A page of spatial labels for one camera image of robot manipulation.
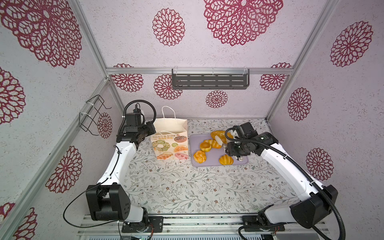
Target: floral tablecloth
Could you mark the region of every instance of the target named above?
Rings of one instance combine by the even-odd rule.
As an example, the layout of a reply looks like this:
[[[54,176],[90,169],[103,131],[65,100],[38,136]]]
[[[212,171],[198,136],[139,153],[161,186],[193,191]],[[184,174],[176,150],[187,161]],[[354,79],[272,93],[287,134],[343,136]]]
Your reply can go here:
[[[262,119],[207,119],[188,120],[188,135],[248,121],[258,133],[269,131]],[[150,214],[249,213],[297,200],[282,176],[257,155],[245,165],[194,167],[191,154],[188,160],[157,160],[149,138],[142,142],[124,179],[132,204]]]

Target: bread shopping bag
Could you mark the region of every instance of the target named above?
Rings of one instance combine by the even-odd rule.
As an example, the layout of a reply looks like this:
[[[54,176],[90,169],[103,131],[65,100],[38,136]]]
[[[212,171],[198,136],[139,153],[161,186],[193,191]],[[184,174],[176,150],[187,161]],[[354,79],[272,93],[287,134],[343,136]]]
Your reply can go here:
[[[156,118],[153,125],[156,133],[151,135],[151,142],[155,155],[159,160],[165,159],[188,159],[188,123],[186,119],[166,118],[164,116],[164,106],[161,108],[163,118]]]

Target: tray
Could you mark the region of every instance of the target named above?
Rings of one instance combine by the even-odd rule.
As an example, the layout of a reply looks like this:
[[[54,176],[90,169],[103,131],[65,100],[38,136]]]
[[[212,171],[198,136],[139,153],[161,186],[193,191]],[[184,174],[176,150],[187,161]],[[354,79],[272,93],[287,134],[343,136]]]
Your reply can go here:
[[[206,152],[205,154],[207,155],[207,160],[203,163],[198,163],[193,158],[193,155],[195,154],[195,152],[200,150],[200,143],[202,143],[206,139],[212,139],[210,133],[192,134],[189,136],[189,144],[190,144],[189,152],[191,155],[192,165],[195,167],[223,166],[218,161],[221,156],[226,154],[223,147],[220,149],[212,148],[209,152]],[[233,158],[232,165],[247,164],[248,157],[244,156],[242,158],[243,158],[243,161],[239,161]]]

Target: paper bag handle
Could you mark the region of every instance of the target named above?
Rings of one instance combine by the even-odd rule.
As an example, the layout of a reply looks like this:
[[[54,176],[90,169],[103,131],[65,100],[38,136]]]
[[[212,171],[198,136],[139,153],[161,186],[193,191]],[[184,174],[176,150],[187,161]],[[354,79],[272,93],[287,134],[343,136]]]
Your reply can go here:
[[[170,134],[176,134],[176,133],[168,132],[168,131],[160,131],[159,133],[161,134],[161,132],[167,132],[167,133],[170,133]]]
[[[175,115],[175,119],[176,119],[176,113],[175,113],[175,111],[174,111],[171,107],[168,107],[168,106],[164,106],[164,107],[161,108],[161,112],[163,113],[163,118],[165,118],[165,116],[164,116],[164,110],[163,110],[163,108],[165,108],[165,107],[170,108],[170,109],[173,111],[173,114]]]

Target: red floral pattern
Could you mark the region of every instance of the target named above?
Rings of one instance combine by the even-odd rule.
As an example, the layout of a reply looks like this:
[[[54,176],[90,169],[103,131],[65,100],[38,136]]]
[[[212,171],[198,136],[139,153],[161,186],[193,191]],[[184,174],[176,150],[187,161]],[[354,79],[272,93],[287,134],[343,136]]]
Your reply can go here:
[[[156,38],[165,46],[174,46],[184,37],[184,22],[180,14],[173,9],[158,11],[152,21]]]
[[[372,41],[372,26],[360,21],[344,29],[331,48],[331,61],[338,67],[348,66],[359,59]]]
[[[290,68],[289,63],[278,63],[272,66],[273,68]],[[287,75],[285,74],[264,74],[260,79],[260,86],[268,91],[279,89],[283,84]]]
[[[133,68],[129,64],[117,64],[115,68]],[[143,78],[141,74],[118,74],[111,75],[113,82],[116,83],[116,86],[127,91],[127,92],[136,92],[143,87]]]
[[[97,121],[100,136],[108,138],[112,133],[112,119],[108,113],[102,113]]]
[[[64,193],[79,179],[83,167],[81,154],[74,146],[70,146],[63,156],[55,172],[49,177],[45,186],[50,192]]]
[[[35,235],[35,230],[37,227],[36,218],[37,214],[35,213],[35,208],[31,207],[28,215],[24,217],[22,224],[19,226],[19,228],[17,228],[12,240],[31,240]]]
[[[311,109],[311,95],[305,88],[294,90],[288,101],[289,116],[295,121],[303,120],[307,117]]]
[[[183,93],[183,90],[173,89],[172,76],[169,74],[158,76],[153,87],[157,95],[168,100],[178,98]]]
[[[19,81],[0,68],[0,125],[18,118],[25,106],[25,94]]]
[[[324,149],[314,148],[307,155],[307,168],[318,180],[327,180],[333,174],[333,161]]]
[[[210,92],[205,98],[205,102],[211,108],[220,108],[227,103],[228,95],[221,90],[214,90]]]
[[[0,224],[3,223],[5,217],[8,215],[9,211],[13,208],[14,205],[15,203],[7,202],[0,207]]]
[[[66,68],[80,57],[80,29],[66,0],[0,0],[0,15],[38,60]]]
[[[266,32],[283,0],[204,0],[208,29],[221,43],[244,45]]]

